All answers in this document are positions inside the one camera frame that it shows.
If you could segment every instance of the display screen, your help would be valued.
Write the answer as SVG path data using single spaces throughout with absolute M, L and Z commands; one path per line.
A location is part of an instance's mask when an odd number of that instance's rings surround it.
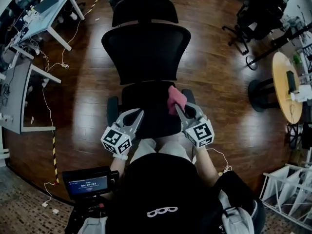
M 70 181 L 69 189 L 73 195 L 107 189 L 107 176 Z

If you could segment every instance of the round table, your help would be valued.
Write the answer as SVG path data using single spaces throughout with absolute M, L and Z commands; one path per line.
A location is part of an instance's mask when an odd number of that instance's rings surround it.
M 290 100 L 287 71 L 293 72 L 296 88 L 298 88 L 300 82 L 295 68 L 284 54 L 276 53 L 272 61 L 273 78 L 262 82 L 253 80 L 248 87 L 248 97 L 256 111 L 262 112 L 267 108 L 279 107 L 287 121 L 296 124 L 302 114 L 302 102 Z M 276 93 L 278 102 L 268 102 L 268 95 L 272 93 Z

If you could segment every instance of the wrist strap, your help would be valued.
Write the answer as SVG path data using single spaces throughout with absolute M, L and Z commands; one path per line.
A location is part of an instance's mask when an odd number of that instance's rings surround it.
M 119 159 L 122 159 L 122 160 L 127 160 L 128 159 L 127 155 L 122 155 L 122 154 L 113 154 L 113 157 L 119 158 Z

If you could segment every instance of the chair headrest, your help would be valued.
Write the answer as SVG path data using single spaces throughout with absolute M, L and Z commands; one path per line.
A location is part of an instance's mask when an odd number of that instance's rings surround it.
M 170 0 L 121 0 L 115 6 L 112 26 L 153 19 L 179 23 L 175 6 Z

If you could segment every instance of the pink cloth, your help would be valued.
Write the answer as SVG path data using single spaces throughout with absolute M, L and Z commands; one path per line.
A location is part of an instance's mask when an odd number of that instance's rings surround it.
M 174 86 L 170 86 L 168 89 L 169 98 L 167 100 L 167 106 L 169 109 L 170 115 L 177 115 L 176 106 L 175 104 L 179 104 L 180 107 L 183 109 L 185 108 L 187 99 L 184 94 L 182 94 L 178 89 Z

